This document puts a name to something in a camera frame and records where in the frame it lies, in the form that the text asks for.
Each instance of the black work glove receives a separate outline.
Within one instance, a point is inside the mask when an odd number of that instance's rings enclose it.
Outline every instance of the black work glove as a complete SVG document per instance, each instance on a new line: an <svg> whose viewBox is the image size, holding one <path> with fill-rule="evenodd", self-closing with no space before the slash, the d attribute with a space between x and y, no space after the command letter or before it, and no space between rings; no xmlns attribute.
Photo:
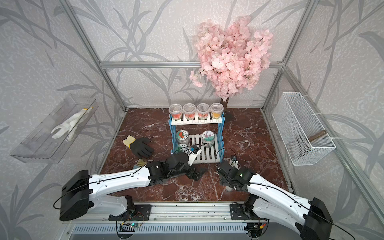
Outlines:
<svg viewBox="0 0 384 240"><path fill-rule="evenodd" d="M132 153L138 158L149 158L152 156L153 148L146 144L149 142L151 141L147 137L135 139L132 136L128 136L127 139L123 140L123 143L129 147Z"/></svg>

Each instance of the white wire basket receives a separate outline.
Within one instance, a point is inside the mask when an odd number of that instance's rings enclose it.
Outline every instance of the white wire basket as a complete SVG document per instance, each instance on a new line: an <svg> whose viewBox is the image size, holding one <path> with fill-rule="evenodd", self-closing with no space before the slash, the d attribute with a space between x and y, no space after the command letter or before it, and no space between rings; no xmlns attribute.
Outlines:
<svg viewBox="0 0 384 240"><path fill-rule="evenodd" d="M301 93L283 93L272 117L295 166L313 165L336 148Z"/></svg>

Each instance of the glass jar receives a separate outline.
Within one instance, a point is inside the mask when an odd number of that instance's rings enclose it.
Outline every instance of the glass jar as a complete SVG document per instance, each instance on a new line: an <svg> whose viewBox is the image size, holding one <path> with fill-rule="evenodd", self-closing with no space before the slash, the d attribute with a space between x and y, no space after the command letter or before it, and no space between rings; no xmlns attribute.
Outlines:
<svg viewBox="0 0 384 240"><path fill-rule="evenodd" d="M180 144L180 143L184 143L186 144L187 146L189 146L189 133L186 131L186 130L180 130L176 133L176 139L177 139L177 142Z"/></svg>
<svg viewBox="0 0 384 240"><path fill-rule="evenodd" d="M206 143L203 146L206 148L210 148L215 144L215 134L212 131L204 131L201 134L201 142Z"/></svg>
<svg viewBox="0 0 384 240"><path fill-rule="evenodd" d="M209 105L206 103L200 103L196 107L197 114L201 120L205 120L209 115Z"/></svg>
<svg viewBox="0 0 384 240"><path fill-rule="evenodd" d="M189 149L189 147L188 147L188 145L187 144L185 144L185 143L180 143L179 145L177 145L177 150L176 150L176 152L185 152L186 150L188 150Z"/></svg>
<svg viewBox="0 0 384 240"><path fill-rule="evenodd" d="M183 106L184 116L187 120L195 119L196 106L193 103L187 103Z"/></svg>
<svg viewBox="0 0 384 240"><path fill-rule="evenodd" d="M224 107L223 105L221 105L221 103L212 103L211 105L212 118L219 119L223 111L224 111Z"/></svg>
<svg viewBox="0 0 384 240"><path fill-rule="evenodd" d="M183 108L181 107L181 105L177 104L177 103L170 105L168 108L169 114L175 120L181 119L182 110L183 110Z"/></svg>

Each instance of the white slatted shelf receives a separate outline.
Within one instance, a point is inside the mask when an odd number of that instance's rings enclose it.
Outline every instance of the white slatted shelf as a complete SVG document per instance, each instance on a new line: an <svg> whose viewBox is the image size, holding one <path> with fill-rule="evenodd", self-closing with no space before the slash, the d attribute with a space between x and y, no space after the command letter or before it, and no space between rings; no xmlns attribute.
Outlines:
<svg viewBox="0 0 384 240"><path fill-rule="evenodd" d="M223 119L220 116L219 119L214 119L211 117L211 113L208 114L208 118L205 120L199 119L199 115L196 112L195 118L193 120L187 120L184 113L182 114L181 119L175 121L175 119L172 119L171 125L190 125L190 124L209 124L209 123L222 123Z"/></svg>
<svg viewBox="0 0 384 240"><path fill-rule="evenodd" d="M190 135L190 143L191 145L194 144L199 144L201 142L202 136L200 135ZM218 148L218 143L217 143L217 134L215 133L215 143L212 147L209 149L201 146L201 154L197 156L196 160L192 164L197 164L197 163L215 163L218 162L220 163L220 156L216 154L217 151L220 150Z"/></svg>

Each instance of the yellow food in cup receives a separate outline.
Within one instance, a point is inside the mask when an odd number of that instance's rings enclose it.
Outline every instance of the yellow food in cup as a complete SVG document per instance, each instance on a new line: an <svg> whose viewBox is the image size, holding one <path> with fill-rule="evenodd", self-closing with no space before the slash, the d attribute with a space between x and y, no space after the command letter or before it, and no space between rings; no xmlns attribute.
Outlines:
<svg viewBox="0 0 384 240"><path fill-rule="evenodd" d="M219 119L221 117L221 113L212 113L212 118Z"/></svg>

